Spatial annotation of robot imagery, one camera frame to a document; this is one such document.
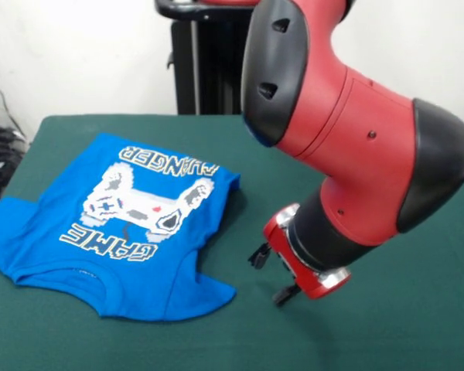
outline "electrical cord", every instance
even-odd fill
[[[12,128],[0,128],[0,198],[26,153],[24,144]]]
[[[17,123],[17,121],[14,119],[14,117],[12,116],[12,114],[10,113],[10,110],[9,110],[9,106],[7,105],[7,100],[5,99],[5,94],[3,93],[3,91],[0,89],[0,97],[2,98],[2,103],[3,103],[3,107],[5,109],[5,112],[7,113],[7,115],[10,117],[10,120],[12,121],[12,123],[14,124],[14,126],[17,128],[17,130],[19,131],[19,133],[21,133],[21,135],[25,138],[26,135],[24,134],[24,131],[21,129],[21,127],[19,126],[19,124]]]

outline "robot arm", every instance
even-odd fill
[[[464,183],[464,123],[408,99],[343,64],[333,30],[354,0],[263,0],[247,38],[242,109],[250,132],[326,175],[300,205],[265,227],[295,277],[286,296],[320,298],[350,276],[346,266],[446,203]]]

